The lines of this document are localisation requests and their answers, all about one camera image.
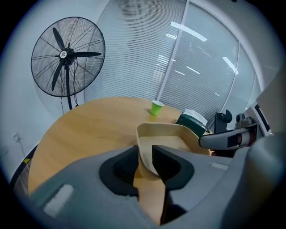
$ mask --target standing fan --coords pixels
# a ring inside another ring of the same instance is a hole
[[[68,17],[47,28],[34,47],[31,69],[38,87],[56,97],[84,90],[97,77],[105,58],[105,42],[100,29],[90,20]]]

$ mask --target fan blade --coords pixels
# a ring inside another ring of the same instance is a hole
[[[75,52],[72,55],[75,57],[90,57],[90,56],[101,55],[101,53],[99,52]]]
[[[57,41],[59,48],[62,51],[64,51],[64,44],[63,44],[63,39],[61,35],[59,35],[59,32],[57,31],[55,27],[53,28],[53,32],[54,32],[55,40]]]
[[[54,74],[54,78],[53,78],[53,81],[52,81],[52,91],[55,89],[55,83],[57,82],[57,79],[59,77],[59,73],[62,69],[62,66],[63,66],[63,61],[64,59],[61,59],[61,62],[59,63],[56,71],[55,71],[55,74]]]

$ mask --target green paper cup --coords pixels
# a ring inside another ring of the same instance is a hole
[[[151,108],[151,112],[150,112],[151,115],[157,116],[163,106],[164,106],[163,103],[156,101],[156,100],[153,100],[152,101],[152,108]]]

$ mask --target white label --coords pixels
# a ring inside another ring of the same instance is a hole
[[[59,56],[60,56],[60,58],[65,58],[67,56],[67,52],[66,51],[62,51]]]

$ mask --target wall outlet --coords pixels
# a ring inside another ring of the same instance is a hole
[[[19,142],[19,140],[21,139],[21,136],[19,135],[18,132],[13,134],[13,139],[14,139],[15,142]]]

